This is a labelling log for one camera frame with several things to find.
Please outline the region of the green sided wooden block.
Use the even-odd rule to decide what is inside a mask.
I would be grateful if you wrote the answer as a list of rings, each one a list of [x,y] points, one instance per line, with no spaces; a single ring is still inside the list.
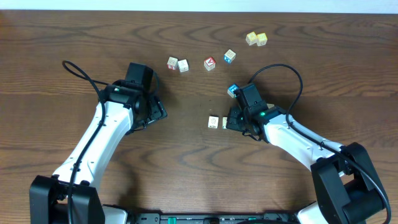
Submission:
[[[222,120],[222,128],[223,129],[226,129],[227,121],[228,121],[228,118],[226,116],[223,117],[223,120]]]

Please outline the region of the cream wooden number block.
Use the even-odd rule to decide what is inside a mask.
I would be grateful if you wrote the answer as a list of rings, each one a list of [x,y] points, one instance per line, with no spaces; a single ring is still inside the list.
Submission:
[[[208,119],[208,127],[217,129],[218,128],[218,123],[219,123],[219,117],[217,116],[210,116]]]

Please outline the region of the blue faced wooden block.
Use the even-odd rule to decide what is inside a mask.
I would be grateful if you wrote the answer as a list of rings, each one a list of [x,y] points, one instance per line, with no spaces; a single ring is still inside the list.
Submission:
[[[234,93],[236,90],[238,90],[239,89],[239,87],[237,86],[237,84],[232,84],[229,88],[228,88],[228,90],[227,90],[227,94],[230,96],[230,97],[232,97],[232,98],[235,98],[236,97],[236,94]]]

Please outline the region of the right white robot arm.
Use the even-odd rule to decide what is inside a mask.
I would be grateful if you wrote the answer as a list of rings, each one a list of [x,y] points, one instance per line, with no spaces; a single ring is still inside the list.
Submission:
[[[367,150],[329,141],[274,106],[232,107],[226,127],[288,152],[312,174],[316,202],[299,210],[299,223],[365,223],[391,206]]]

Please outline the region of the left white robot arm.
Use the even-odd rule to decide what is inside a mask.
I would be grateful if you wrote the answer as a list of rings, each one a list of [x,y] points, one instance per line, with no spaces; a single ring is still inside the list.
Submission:
[[[155,91],[134,82],[118,80],[97,93],[95,115],[76,148],[52,176],[33,180],[31,223],[133,223],[126,209],[100,202],[99,187],[122,138],[167,112]]]

